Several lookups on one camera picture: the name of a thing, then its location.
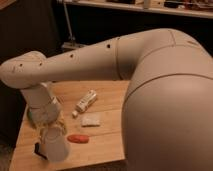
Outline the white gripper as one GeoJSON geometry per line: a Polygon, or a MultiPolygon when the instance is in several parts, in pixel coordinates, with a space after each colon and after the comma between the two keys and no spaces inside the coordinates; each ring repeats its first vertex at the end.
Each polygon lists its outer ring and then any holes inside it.
{"type": "MultiPolygon", "coordinates": [[[[33,124],[36,128],[51,124],[57,120],[61,113],[61,104],[57,98],[54,98],[49,104],[44,107],[33,109],[30,108],[32,114],[33,124]]],[[[67,127],[65,122],[58,121],[57,126],[61,129],[62,134],[67,134],[67,127]]],[[[47,129],[43,127],[39,131],[39,139],[42,142],[46,135],[47,129]]]]}

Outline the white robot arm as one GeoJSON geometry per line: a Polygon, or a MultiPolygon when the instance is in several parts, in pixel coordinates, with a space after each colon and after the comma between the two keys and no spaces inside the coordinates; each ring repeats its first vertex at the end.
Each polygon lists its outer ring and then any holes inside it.
{"type": "Polygon", "coordinates": [[[128,171],[213,171],[213,56],[190,35],[153,29],[46,57],[0,64],[0,80],[49,124],[60,109],[49,83],[126,80],[122,140],[128,171]]]}

